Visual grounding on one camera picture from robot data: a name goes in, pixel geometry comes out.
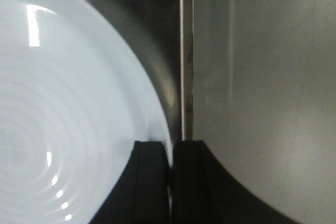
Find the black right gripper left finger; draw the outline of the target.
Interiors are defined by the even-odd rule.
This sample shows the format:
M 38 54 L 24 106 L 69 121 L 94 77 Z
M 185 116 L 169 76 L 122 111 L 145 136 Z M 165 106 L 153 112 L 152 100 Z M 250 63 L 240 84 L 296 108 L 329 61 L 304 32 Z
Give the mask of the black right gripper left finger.
M 163 143 L 136 141 L 121 177 L 91 223 L 168 223 L 168 178 Z

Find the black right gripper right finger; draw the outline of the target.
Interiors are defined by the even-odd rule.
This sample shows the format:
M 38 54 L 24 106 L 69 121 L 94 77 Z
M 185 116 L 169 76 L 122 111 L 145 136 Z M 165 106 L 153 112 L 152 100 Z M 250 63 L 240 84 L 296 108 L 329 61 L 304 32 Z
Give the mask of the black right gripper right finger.
M 173 223 L 294 223 L 239 183 L 204 141 L 173 150 Z

